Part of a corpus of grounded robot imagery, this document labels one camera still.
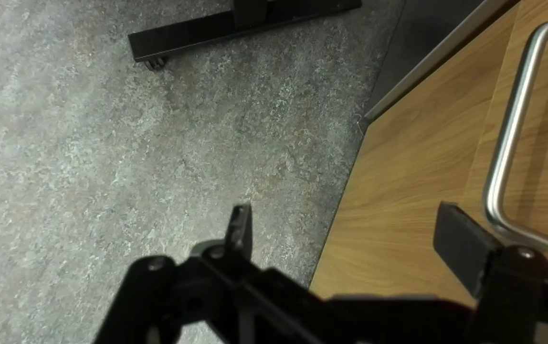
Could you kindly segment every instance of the black metal frame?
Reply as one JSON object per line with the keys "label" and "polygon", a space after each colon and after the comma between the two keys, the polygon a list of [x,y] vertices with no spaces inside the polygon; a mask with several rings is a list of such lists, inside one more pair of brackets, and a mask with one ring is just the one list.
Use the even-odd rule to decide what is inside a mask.
{"label": "black metal frame", "polygon": [[168,55],[359,7],[361,0],[233,0],[233,9],[128,35],[134,58],[158,70]]}
{"label": "black metal frame", "polygon": [[504,248],[454,204],[439,207],[435,249],[479,297],[477,309],[447,299],[321,299],[277,269],[250,261],[252,211],[237,206],[223,240],[198,244],[176,265],[137,259],[97,334],[97,344],[177,341],[206,320],[223,341],[533,341],[548,322],[548,261],[527,246]]}

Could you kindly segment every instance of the black bracket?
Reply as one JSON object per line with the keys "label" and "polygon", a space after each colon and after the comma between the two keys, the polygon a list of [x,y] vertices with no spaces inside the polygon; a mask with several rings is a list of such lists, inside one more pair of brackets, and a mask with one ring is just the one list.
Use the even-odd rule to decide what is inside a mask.
{"label": "black bracket", "polygon": [[134,58],[160,70],[168,55],[359,7],[361,0],[233,0],[233,9],[128,35]]}
{"label": "black bracket", "polygon": [[536,248],[504,246],[452,202],[439,204],[433,248],[479,299],[468,341],[533,341],[536,320],[548,322],[548,259]]}

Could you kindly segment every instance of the wooden desk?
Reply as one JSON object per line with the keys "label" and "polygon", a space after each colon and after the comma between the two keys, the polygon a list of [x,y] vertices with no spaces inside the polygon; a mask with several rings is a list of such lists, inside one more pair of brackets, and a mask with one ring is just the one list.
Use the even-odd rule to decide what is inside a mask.
{"label": "wooden desk", "polygon": [[[317,293],[426,292],[473,303],[431,248],[435,209],[456,200],[487,225],[481,198],[502,112],[527,35],[544,20],[548,1],[523,0],[368,127],[311,282]],[[540,74],[533,97],[544,114],[548,53]],[[548,118],[536,112],[504,206],[548,230]]]}

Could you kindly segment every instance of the caster wheel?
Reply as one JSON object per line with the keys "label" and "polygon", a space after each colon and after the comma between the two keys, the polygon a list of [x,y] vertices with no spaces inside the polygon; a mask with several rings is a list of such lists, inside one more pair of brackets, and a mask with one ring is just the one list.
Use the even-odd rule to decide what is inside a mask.
{"label": "caster wheel", "polygon": [[145,64],[149,70],[162,70],[164,64],[166,64],[166,56],[155,56],[155,58],[143,60],[143,64]]}

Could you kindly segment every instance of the silver drawer handle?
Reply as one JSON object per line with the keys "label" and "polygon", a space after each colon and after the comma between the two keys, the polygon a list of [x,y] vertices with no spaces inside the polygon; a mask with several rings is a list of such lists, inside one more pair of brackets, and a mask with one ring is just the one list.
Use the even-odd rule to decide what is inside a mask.
{"label": "silver drawer handle", "polygon": [[504,121],[498,135],[498,144],[491,162],[487,185],[485,185],[485,213],[489,223],[508,238],[521,240],[525,244],[533,244],[536,248],[548,249],[548,236],[540,234],[533,228],[521,227],[514,223],[502,209],[502,192],[508,179],[508,169],[512,162],[512,154],[517,144],[517,133],[521,129],[527,95],[535,83],[535,74],[538,60],[542,56],[544,45],[548,39],[548,22],[540,24],[525,51],[519,64],[519,72],[514,83],[514,91],[510,95],[510,104],[504,114]]}

